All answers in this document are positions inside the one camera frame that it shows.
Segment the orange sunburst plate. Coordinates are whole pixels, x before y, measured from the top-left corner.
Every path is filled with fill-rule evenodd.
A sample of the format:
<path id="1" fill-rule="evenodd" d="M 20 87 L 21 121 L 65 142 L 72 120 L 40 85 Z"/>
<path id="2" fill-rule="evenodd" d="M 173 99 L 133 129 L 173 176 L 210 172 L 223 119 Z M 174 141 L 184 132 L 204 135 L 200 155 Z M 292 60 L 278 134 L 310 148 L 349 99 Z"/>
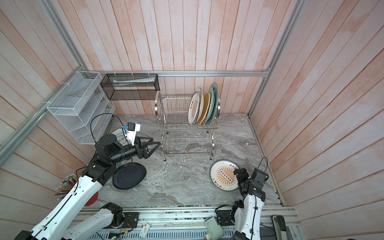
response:
<path id="1" fill-rule="evenodd" d="M 239 188 L 234 171 L 239 167 L 230 160 L 218 160 L 210 168 L 210 178 L 220 190 L 232 192 Z"/>
<path id="2" fill-rule="evenodd" d="M 188 110 L 188 124 L 194 125 L 197 121 L 197 117 L 199 114 L 199 107 L 200 107 L 200 101 L 201 101 L 201 91 L 196 91 L 192 97 L 189 104 L 189 110 Z"/>

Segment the steel wire dish rack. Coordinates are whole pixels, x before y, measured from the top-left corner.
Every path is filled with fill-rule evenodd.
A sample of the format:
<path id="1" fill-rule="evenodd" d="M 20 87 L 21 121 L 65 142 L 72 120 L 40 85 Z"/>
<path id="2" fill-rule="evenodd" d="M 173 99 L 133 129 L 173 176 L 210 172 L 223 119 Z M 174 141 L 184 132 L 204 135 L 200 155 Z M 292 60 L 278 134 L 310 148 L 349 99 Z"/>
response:
<path id="1" fill-rule="evenodd" d="M 213 159 L 215 130 L 218 128 L 220 110 L 213 121 L 203 125 L 188 124 L 190 96 L 162 96 L 156 92 L 155 115 L 161 133 L 161 153 L 166 161 L 170 156 L 206 155 Z"/>

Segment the white plate black clover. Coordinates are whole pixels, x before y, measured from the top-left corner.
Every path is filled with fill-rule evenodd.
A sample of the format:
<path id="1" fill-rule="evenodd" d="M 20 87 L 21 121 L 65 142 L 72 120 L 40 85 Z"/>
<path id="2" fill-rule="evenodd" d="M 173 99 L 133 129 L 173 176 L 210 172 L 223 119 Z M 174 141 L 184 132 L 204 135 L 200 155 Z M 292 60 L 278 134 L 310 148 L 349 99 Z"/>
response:
<path id="1" fill-rule="evenodd" d="M 111 134 L 117 137 L 118 142 L 122 146 L 126 146 L 131 143 L 130 140 L 127 139 L 127 136 L 125 135 L 123 129 L 116 129 L 113 132 L 111 132 Z"/>

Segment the dark navy plate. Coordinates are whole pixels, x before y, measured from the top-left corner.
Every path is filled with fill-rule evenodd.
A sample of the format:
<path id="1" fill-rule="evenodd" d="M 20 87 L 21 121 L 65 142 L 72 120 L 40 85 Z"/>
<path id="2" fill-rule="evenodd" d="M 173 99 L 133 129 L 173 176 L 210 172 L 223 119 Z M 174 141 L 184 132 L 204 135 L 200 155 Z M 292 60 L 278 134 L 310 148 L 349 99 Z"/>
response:
<path id="1" fill-rule="evenodd" d="M 113 185 L 119 190 L 128 190 L 138 185 L 146 176 L 146 168 L 139 163 L 128 163 L 118 168 L 113 176 Z"/>

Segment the yellow woven plate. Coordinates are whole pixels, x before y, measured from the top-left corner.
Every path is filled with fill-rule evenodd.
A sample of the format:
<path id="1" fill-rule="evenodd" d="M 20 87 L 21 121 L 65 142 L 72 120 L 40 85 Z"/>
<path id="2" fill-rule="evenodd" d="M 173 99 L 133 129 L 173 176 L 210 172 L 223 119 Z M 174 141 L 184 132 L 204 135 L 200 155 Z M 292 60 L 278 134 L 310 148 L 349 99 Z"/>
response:
<path id="1" fill-rule="evenodd" d="M 211 102 L 211 94 L 210 93 L 206 93 L 204 95 L 204 104 L 203 104 L 203 107 L 201 108 L 202 110 L 202 114 L 200 116 L 200 118 L 198 119 L 197 121 L 197 124 L 198 125 L 201 125 L 208 113 L 208 108 L 209 108 L 209 105 L 210 105 L 210 102 Z"/>

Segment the light teal flower plate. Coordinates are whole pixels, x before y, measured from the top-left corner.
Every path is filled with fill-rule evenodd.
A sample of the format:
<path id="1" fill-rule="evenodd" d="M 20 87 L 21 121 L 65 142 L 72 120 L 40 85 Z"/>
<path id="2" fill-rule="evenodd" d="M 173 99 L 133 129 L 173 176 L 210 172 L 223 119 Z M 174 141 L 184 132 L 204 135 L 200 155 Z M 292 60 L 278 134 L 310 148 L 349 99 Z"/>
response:
<path id="1" fill-rule="evenodd" d="M 210 94 L 210 104 L 209 104 L 208 112 L 207 112 L 207 115 L 206 115 L 205 125 L 209 125 L 209 119 L 211 118 L 211 115 L 212 115 L 212 112 L 213 112 L 213 109 L 214 109 L 215 94 L 214 94 L 213 87 L 210 87 L 209 94 Z"/>

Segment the grey green plate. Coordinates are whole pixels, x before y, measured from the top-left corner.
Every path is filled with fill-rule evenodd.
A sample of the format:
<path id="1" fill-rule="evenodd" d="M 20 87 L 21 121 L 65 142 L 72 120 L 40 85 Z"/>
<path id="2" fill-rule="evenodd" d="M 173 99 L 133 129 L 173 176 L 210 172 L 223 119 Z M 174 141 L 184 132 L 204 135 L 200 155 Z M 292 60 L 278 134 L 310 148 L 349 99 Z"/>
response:
<path id="1" fill-rule="evenodd" d="M 218 111 L 218 105 L 219 105 L 219 88 L 218 88 L 217 83 L 216 83 L 216 82 L 213 82 L 213 84 L 211 85 L 211 87 L 213 88 L 213 91 L 214 91 L 215 101 L 214 101 L 214 103 L 213 103 L 213 111 L 212 111 L 212 114 L 211 114 L 210 118 L 209 118 L 208 121 L 207 121 L 208 125 L 210 125 L 211 123 L 214 122 L 216 113 L 217 113 L 217 111 Z"/>

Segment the cream floral plate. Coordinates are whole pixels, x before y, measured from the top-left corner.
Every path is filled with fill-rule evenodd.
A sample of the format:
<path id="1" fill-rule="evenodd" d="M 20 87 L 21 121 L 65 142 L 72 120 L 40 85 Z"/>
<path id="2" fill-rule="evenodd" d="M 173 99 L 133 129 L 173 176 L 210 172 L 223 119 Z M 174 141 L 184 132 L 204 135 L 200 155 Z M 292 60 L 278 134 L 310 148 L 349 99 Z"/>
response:
<path id="1" fill-rule="evenodd" d="M 203 106 L 204 106 L 204 93 L 203 93 L 202 88 L 199 87 L 198 88 L 198 92 L 200 94 L 199 95 L 200 96 L 200 102 L 199 102 L 199 109 L 197 110 L 198 116 L 197 116 L 197 119 L 196 119 L 196 122 L 195 122 L 196 125 L 198 124 L 198 121 L 201 118 L 202 111 L 203 111 Z"/>

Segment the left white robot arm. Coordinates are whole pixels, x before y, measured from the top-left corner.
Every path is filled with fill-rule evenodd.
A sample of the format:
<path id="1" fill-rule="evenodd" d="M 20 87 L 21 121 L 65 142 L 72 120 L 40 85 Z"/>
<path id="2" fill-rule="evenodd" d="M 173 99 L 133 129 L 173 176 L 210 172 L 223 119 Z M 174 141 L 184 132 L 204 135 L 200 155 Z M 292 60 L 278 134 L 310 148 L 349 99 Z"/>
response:
<path id="1" fill-rule="evenodd" d="M 117 163 L 132 157 L 149 158 L 161 145 L 153 138 L 136 137 L 131 144 L 123 146 L 117 136 L 108 134 L 95 143 L 96 152 L 84 167 L 77 183 L 64 199 L 31 231 L 21 231 L 17 240 L 85 240 L 97 231 L 124 226 L 126 218 L 123 209 L 113 203 L 104 205 L 92 217 L 69 227 L 86 203 L 115 174 Z"/>

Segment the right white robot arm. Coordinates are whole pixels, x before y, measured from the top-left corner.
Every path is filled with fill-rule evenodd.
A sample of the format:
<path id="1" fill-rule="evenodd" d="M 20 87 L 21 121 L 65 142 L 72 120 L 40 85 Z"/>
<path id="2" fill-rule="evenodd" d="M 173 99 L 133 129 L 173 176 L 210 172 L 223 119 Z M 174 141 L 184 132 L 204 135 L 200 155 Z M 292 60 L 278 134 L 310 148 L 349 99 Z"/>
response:
<path id="1" fill-rule="evenodd" d="M 259 240 L 261 239 L 261 213 L 266 199 L 263 187 L 269 175 L 259 169 L 254 169 L 249 175 L 245 168 L 235 170 L 234 174 L 244 199 L 237 201 L 233 206 L 235 232 L 232 239 Z"/>

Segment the white green device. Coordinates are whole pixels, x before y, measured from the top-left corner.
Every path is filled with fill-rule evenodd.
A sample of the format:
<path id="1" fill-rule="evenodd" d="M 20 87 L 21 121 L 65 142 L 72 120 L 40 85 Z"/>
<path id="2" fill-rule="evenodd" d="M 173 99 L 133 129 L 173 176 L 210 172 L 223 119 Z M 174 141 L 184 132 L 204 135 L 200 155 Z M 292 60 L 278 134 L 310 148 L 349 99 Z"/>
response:
<path id="1" fill-rule="evenodd" d="M 224 236 L 223 228 L 219 225 L 216 217 L 211 217 L 205 221 L 207 233 L 205 240 L 219 240 Z"/>

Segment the red pencil holder cup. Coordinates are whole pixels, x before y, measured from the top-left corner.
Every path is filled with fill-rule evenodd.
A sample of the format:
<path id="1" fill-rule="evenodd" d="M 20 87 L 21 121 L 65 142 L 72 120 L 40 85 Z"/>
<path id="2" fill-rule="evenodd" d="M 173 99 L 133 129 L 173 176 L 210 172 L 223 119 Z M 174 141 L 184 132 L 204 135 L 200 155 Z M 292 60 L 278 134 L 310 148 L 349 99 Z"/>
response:
<path id="1" fill-rule="evenodd" d="M 70 190 L 76 186 L 78 177 L 75 174 L 69 174 L 66 176 L 55 190 L 55 195 L 58 196 L 57 201 L 61 202 L 64 197 L 70 192 Z M 93 205 L 96 200 L 99 198 L 99 193 L 96 192 L 90 200 L 85 204 L 86 207 Z"/>

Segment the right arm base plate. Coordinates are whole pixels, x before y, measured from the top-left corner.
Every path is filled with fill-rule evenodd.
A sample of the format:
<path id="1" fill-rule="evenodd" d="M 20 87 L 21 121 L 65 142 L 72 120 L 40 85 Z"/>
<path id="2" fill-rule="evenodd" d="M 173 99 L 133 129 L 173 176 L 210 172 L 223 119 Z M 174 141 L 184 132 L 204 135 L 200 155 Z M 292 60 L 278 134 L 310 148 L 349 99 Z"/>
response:
<path id="1" fill-rule="evenodd" d="M 215 213 L 220 226 L 225 227 L 235 225 L 235 216 L 232 210 L 218 209 L 215 210 Z"/>

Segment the black mesh wall basket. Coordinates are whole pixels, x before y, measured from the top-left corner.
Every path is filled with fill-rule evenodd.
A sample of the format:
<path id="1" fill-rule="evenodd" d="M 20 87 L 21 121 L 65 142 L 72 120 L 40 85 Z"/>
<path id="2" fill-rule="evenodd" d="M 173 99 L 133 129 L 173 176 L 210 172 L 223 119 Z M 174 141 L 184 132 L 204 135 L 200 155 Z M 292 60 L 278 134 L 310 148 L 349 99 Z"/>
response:
<path id="1" fill-rule="evenodd" d="M 109 100 L 154 100 L 160 91 L 156 74 L 106 74 L 101 87 Z"/>

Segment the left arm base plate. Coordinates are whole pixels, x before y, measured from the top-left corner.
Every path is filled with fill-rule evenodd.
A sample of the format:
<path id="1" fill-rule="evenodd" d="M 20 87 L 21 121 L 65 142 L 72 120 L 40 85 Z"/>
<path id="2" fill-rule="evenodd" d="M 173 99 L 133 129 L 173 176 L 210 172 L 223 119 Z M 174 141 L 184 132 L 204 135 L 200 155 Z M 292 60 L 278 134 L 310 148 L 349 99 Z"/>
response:
<path id="1" fill-rule="evenodd" d="M 121 212 L 114 215 L 113 228 L 134 229 L 138 225 L 139 212 Z"/>

